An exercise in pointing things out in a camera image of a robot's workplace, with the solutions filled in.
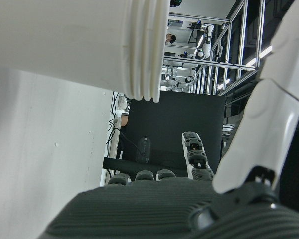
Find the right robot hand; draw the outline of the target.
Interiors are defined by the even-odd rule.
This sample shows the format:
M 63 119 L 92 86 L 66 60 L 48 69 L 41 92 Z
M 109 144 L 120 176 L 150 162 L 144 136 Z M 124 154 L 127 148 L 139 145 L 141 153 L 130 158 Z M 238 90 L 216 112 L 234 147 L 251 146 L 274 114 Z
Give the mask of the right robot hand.
M 43 239 L 299 239 L 299 213 L 274 194 L 299 120 L 299 0 L 284 15 L 215 175 L 126 174 L 79 193 Z

